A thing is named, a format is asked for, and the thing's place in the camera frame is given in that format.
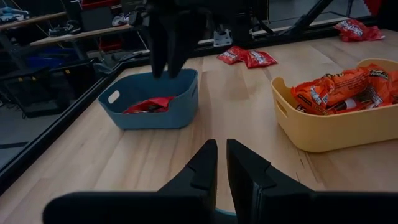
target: wooden tabletop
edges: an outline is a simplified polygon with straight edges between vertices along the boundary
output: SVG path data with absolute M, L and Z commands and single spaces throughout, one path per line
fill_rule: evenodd
M 84 38 L 84 37 L 91 37 L 91 36 L 95 36 L 95 35 L 117 32 L 120 30 L 126 30 L 126 29 L 131 29 L 131 28 L 132 28 L 132 26 L 130 26 L 129 24 L 126 24 L 126 25 L 119 26 L 119 27 L 110 27 L 110 28 L 106 28 L 106 29 L 82 32 L 82 33 L 79 33 L 76 35 L 67 34 L 67 35 L 62 35 L 59 37 L 46 37 L 44 39 L 30 43 L 30 45 L 31 46 L 39 46 L 39 45 L 55 44 L 58 42 L 76 40 L 76 39 L 80 39 L 80 38 Z
M 67 15 L 66 12 L 59 12 L 59 13 L 45 15 L 45 16 L 33 17 L 33 18 L 30 18 L 30 19 L 25 19 L 23 21 L 10 22 L 10 23 L 7 23 L 7 24 L 0 25 L 0 31 L 5 30 L 5 29 L 9 29 L 9 28 L 26 26 L 26 25 L 33 24 L 33 23 L 36 23 L 36 22 L 46 21 L 48 19 L 53 19 L 53 18 L 66 16 L 66 15 Z
M 334 37 L 261 48 L 279 62 L 267 68 L 227 65 L 215 55 L 190 59 L 185 68 L 198 70 L 199 110 L 182 129 L 122 131 L 94 101 L 0 197 L 0 223 L 41 223 L 46 203 L 69 192 L 158 190 L 211 138 L 218 144 L 221 209 L 234 210 L 228 138 L 314 190 L 397 191 L 398 140 L 321 154 L 298 150 L 277 124 L 270 84 L 282 77 L 297 85 L 354 68 L 365 58 L 398 60 L 397 33 L 383 33 L 383 41 L 344 43 Z M 149 71 L 131 68 L 118 78 Z

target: blue storage bin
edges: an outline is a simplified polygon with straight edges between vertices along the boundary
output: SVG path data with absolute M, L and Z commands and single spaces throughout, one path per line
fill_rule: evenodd
M 162 96 L 176 96 L 166 112 L 123 114 L 131 105 Z M 198 72 L 183 69 L 173 79 L 167 72 L 159 79 L 152 73 L 130 75 L 111 85 L 98 101 L 121 129 L 181 128 L 192 122 L 198 109 Z

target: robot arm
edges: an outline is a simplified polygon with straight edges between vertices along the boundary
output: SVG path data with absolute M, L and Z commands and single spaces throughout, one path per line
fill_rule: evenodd
M 174 78 L 202 39 L 206 27 L 233 23 L 242 7 L 229 0 L 147 0 L 149 21 L 144 33 L 150 49 L 152 72 L 159 78 L 168 64 Z

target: yellow basket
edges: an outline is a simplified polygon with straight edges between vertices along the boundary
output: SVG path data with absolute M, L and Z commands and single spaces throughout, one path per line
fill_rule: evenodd
M 398 62 L 367 59 L 386 71 L 398 70 Z M 344 147 L 398 138 L 398 105 L 346 114 L 319 116 L 296 110 L 298 103 L 282 78 L 272 80 L 275 113 L 279 125 L 295 146 L 307 152 L 326 152 Z

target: candy wrapper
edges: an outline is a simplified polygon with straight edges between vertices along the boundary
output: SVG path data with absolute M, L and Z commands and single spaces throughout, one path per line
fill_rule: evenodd
M 268 53 L 257 50 L 250 50 L 240 60 L 246 64 L 247 68 L 261 68 L 277 63 Z
M 341 21 L 335 25 L 335 29 L 340 30 L 340 38 L 344 42 L 381 40 L 384 38 L 378 26 L 366 27 L 362 22 L 355 19 Z
M 391 98 L 392 103 L 398 103 L 398 71 L 389 72 L 391 79 Z
M 312 82 L 291 89 L 294 98 L 311 114 L 334 114 L 327 109 L 363 92 L 368 86 L 368 70 L 345 70 L 340 74 L 326 74 Z
M 160 113 L 169 110 L 169 103 L 174 96 L 157 97 L 144 100 L 135 105 L 130 106 L 127 110 L 123 111 L 124 114 L 134 113 Z
M 292 95 L 311 114 L 340 114 L 391 105 L 398 98 L 398 77 L 377 65 L 345 70 L 303 83 L 291 89 Z
M 247 53 L 247 50 L 244 50 L 240 47 L 234 46 L 228 49 L 226 52 L 217 56 L 218 59 L 227 63 L 228 65 L 232 65 L 239 61 L 239 59 Z

